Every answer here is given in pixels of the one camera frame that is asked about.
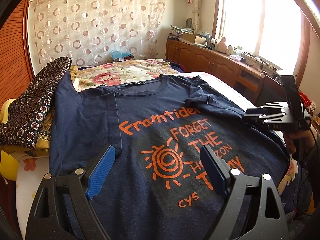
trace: floral blanket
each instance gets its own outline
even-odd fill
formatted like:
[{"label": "floral blanket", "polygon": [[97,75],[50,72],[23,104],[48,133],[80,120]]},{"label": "floral blanket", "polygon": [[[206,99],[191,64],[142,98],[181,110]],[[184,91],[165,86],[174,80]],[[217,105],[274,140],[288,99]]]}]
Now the floral blanket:
[{"label": "floral blanket", "polygon": [[113,86],[138,82],[158,77],[160,74],[175,74],[170,63],[162,59],[126,60],[78,70],[78,92],[99,85]]}]

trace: navy blue t-shirt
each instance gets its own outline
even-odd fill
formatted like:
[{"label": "navy blue t-shirt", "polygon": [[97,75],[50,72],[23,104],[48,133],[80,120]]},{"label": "navy blue t-shirt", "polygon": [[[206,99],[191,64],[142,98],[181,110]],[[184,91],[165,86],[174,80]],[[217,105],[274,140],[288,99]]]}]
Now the navy blue t-shirt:
[{"label": "navy blue t-shirt", "polygon": [[[92,200],[112,240],[203,239],[223,204],[200,161],[203,145],[245,175],[269,173],[276,185],[289,164],[275,133],[245,126],[243,110],[200,77],[76,93],[66,73],[55,107],[51,173],[84,167],[104,144],[116,149]],[[244,207],[238,229],[245,216]]]}]

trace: person's arm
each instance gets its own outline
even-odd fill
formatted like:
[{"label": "person's arm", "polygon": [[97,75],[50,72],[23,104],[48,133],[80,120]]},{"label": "person's arm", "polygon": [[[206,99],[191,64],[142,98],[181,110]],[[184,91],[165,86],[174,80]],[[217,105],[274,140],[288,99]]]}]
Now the person's arm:
[{"label": "person's arm", "polygon": [[[311,126],[311,130],[313,135],[315,136],[318,149],[320,149],[320,135],[313,126]],[[309,181],[312,187],[314,206],[317,207],[320,201],[320,172],[318,172],[318,167],[320,166],[320,154],[318,154],[313,136],[310,130],[298,130],[296,132],[290,133],[289,135],[284,133],[285,145],[290,154],[294,154],[296,151],[293,140],[300,138],[305,139],[305,161]]]}]

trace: patterned black fabric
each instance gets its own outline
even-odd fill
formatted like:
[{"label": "patterned black fabric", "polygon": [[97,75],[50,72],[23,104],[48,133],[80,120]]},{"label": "patterned black fabric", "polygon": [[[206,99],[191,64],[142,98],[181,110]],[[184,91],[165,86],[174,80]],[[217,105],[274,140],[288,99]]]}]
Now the patterned black fabric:
[{"label": "patterned black fabric", "polygon": [[48,63],[28,89],[10,104],[8,122],[0,124],[0,145],[36,147],[39,131],[53,106],[56,87],[70,66],[69,57]]}]

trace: red basket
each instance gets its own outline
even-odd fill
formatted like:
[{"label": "red basket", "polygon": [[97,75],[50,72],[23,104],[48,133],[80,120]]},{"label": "red basket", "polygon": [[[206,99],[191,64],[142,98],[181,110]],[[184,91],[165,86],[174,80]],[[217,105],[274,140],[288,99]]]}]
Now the red basket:
[{"label": "red basket", "polygon": [[303,102],[303,105],[305,108],[309,107],[311,105],[310,99],[302,92],[299,92],[300,98]]}]

